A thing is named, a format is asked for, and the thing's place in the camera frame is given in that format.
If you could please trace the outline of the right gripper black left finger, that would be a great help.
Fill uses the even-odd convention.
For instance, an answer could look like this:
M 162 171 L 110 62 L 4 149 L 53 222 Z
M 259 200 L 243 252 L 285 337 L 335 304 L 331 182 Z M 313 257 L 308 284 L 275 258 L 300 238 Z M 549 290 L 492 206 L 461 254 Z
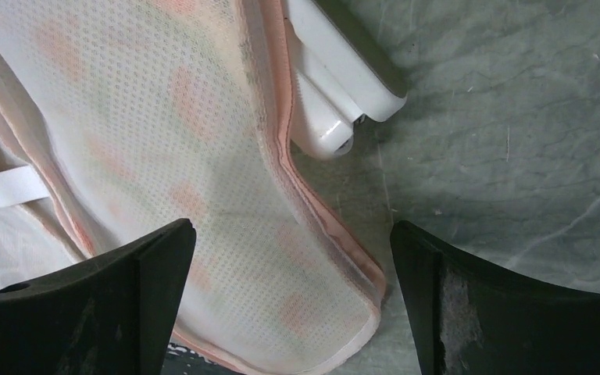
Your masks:
M 196 232 L 179 219 L 0 290 L 0 374 L 158 374 Z

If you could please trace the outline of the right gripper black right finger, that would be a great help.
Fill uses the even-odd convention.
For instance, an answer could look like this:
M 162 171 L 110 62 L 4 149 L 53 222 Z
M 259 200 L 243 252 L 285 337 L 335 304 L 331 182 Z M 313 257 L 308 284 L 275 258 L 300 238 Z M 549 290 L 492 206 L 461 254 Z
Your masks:
M 479 258 L 408 221 L 390 245 L 424 374 L 600 374 L 600 293 Z

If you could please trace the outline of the pink floral mesh laundry bag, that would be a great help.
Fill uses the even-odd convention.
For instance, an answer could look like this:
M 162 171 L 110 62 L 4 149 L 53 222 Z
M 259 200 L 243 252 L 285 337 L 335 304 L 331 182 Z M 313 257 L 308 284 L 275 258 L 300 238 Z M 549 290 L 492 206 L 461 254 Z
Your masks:
M 386 280 L 289 152 L 279 1 L 0 1 L 0 289 L 175 220 L 165 338 L 246 374 L 325 374 Z

